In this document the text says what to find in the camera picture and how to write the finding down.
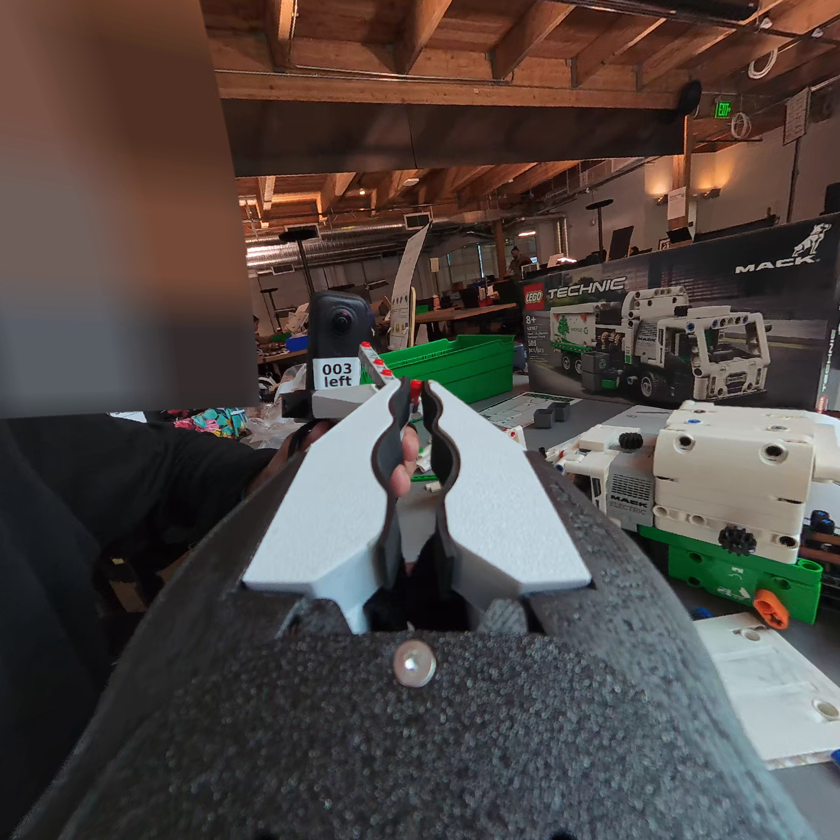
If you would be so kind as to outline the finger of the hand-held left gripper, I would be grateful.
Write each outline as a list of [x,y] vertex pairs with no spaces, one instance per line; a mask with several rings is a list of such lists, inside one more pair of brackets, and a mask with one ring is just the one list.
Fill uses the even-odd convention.
[[344,418],[379,392],[373,384],[341,386],[311,393],[313,418]]

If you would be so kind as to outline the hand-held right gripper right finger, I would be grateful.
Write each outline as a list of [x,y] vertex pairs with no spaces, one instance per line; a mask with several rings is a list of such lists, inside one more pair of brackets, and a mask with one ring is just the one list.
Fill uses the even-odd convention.
[[592,575],[525,448],[441,384],[426,381],[423,422],[441,483],[441,594],[522,597],[587,587]]

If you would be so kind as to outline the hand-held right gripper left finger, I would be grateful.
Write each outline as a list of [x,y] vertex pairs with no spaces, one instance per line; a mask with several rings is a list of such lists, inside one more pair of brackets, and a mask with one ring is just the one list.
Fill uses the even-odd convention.
[[244,573],[257,592],[329,600],[351,632],[370,623],[365,604],[391,589],[402,561],[392,474],[411,382],[394,381],[312,444]]

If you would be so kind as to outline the grey lego beam red pins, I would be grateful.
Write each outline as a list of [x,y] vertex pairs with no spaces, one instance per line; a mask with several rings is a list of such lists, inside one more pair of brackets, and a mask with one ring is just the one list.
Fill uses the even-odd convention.
[[363,341],[359,348],[360,383],[371,384],[377,389],[392,382],[398,382],[383,358],[375,351],[371,343]]

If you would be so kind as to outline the white lego panel blue pins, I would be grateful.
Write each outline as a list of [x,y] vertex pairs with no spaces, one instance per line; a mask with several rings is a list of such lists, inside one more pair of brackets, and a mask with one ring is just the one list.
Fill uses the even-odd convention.
[[705,617],[694,628],[769,770],[838,763],[835,683],[749,613]]

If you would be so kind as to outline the white green lego truck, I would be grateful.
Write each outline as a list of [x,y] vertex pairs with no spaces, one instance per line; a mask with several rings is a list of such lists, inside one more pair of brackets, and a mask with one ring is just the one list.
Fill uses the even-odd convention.
[[667,575],[773,629],[838,602],[838,418],[635,406],[543,450]]

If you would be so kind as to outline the lego set box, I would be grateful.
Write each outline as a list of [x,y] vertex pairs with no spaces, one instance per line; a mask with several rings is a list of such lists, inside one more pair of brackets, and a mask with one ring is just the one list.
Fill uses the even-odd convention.
[[521,284],[534,392],[838,413],[839,216]]

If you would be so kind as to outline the person's left hand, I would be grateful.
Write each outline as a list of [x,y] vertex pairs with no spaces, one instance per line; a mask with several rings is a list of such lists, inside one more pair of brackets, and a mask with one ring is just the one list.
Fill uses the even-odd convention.
[[[296,452],[305,451],[314,442],[319,440],[320,437],[325,435],[333,425],[334,423],[331,421],[313,422],[303,428],[307,432],[304,436],[295,433],[289,437],[281,448],[276,451],[268,465],[249,482],[243,491],[242,498],[245,499],[252,495],[273,476],[278,474],[286,465],[292,449]],[[411,424],[404,426],[401,440],[403,461],[394,468],[391,477],[392,491],[396,498],[404,497],[410,490],[411,478],[414,475],[419,454],[419,438]]]

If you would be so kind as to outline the clear plastic bag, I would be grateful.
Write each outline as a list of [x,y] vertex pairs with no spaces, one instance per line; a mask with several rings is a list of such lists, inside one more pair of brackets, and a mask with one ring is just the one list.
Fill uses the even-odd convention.
[[245,409],[245,434],[240,442],[253,449],[280,449],[304,423],[282,416],[280,403],[261,403]]

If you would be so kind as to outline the white standing banner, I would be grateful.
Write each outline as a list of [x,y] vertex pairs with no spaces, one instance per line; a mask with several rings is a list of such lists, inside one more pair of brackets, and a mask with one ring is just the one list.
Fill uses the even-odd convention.
[[396,272],[389,315],[389,351],[405,350],[413,346],[416,313],[413,278],[429,228],[427,224],[407,240]]

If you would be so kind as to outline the black floor lamp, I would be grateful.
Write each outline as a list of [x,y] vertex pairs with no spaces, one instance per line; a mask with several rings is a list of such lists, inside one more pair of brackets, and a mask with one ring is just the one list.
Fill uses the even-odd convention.
[[606,251],[604,249],[604,234],[603,234],[603,209],[609,207],[614,203],[614,199],[612,198],[605,198],[600,201],[594,202],[586,206],[587,211],[593,211],[596,213],[596,225],[597,225],[597,237],[598,237],[598,248],[596,251],[596,255],[598,258],[599,263],[602,263],[606,259]]
[[284,232],[278,234],[279,241],[284,244],[295,244],[301,259],[304,279],[308,289],[308,298],[311,301],[315,294],[314,283],[310,271],[309,259],[305,249],[304,243],[314,240],[320,240],[319,228],[317,225],[302,225],[295,227],[288,227]]

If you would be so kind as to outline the green white sticker sheet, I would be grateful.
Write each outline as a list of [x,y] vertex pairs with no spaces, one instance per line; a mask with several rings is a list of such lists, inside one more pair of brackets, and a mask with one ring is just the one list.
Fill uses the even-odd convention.
[[523,392],[484,408],[477,408],[476,411],[502,429],[515,426],[530,427],[534,423],[537,410],[551,408],[553,403],[573,405],[579,401],[579,398],[567,396]]

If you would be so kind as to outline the colourful floral cloth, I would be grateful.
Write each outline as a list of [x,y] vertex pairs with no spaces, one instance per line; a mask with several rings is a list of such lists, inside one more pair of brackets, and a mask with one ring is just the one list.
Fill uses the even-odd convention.
[[168,412],[174,427],[212,434],[220,438],[240,439],[247,434],[247,416],[243,408],[207,408],[200,412]]

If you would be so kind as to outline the green plastic bin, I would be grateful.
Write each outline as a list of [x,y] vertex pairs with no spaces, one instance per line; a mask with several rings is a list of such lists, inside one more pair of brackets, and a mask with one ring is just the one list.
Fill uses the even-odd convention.
[[438,382],[471,404],[511,390],[514,345],[507,334],[461,334],[384,353],[382,358],[395,376]]

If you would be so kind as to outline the wooden table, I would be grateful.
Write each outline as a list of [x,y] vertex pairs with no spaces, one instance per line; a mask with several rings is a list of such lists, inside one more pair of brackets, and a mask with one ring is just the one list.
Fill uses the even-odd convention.
[[479,330],[486,331],[488,322],[502,313],[519,312],[520,307],[515,303],[495,304],[476,308],[442,308],[423,312],[415,316],[415,336],[422,326],[426,325],[429,341],[446,338],[450,331],[441,324],[477,319]]

